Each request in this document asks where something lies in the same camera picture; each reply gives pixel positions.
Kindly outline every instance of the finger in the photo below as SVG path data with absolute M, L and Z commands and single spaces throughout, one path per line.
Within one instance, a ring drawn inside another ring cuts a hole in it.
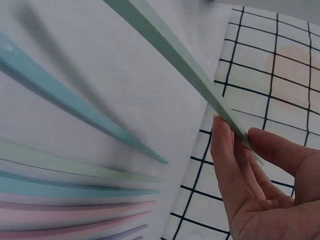
M 260 185 L 261 189 L 264 192 L 264 195 L 267 200 L 274 200 L 282 197 L 286 197 L 287 195 L 284 194 L 279 188 L 277 188 L 266 175 L 266 173 L 262 170 L 262 168 L 257 163 L 257 160 L 252 157 L 248 158 L 248 162 L 251 166 L 253 174 L 257 183 Z
M 234 157 L 232 131 L 218 116 L 213 122 L 211 155 L 225 211 L 231 223 L 239 209 L 253 196 Z
M 258 184 L 248 162 L 248 158 L 253 158 L 252 152 L 244 147 L 241 139 L 237 136 L 234 138 L 234 154 L 244 181 L 251 190 L 252 195 L 258 200 L 266 200 L 264 191 Z
M 263 159 L 295 176 L 304 159 L 317 150 L 303 147 L 258 128 L 248 131 L 251 148 Z

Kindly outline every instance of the mint green stick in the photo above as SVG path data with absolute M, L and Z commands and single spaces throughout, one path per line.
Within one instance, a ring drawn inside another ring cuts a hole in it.
M 129 173 L 107 167 L 81 163 L 3 138 L 0 138 L 0 159 L 41 169 L 91 177 L 142 182 L 164 181 L 160 177 Z
M 248 135 L 215 85 L 178 37 L 145 0 L 103 0 L 177 69 L 216 110 L 247 148 Z

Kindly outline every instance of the fingernail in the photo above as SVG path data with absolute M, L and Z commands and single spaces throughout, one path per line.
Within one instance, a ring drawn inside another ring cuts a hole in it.
M 218 116 L 219 116 L 219 115 L 218 115 L 216 112 L 213 114 L 212 126 L 213 126 L 214 123 L 215 123 L 215 118 L 218 117 Z

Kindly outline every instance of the white cloth with black grid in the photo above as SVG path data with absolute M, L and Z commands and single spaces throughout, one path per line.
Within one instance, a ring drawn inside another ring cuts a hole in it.
M 320 26 L 234 7 L 214 82 L 246 130 L 264 129 L 320 149 Z M 161 239 L 232 239 L 210 154 L 213 114 L 207 106 Z M 295 196 L 291 175 L 268 162 L 262 168 Z

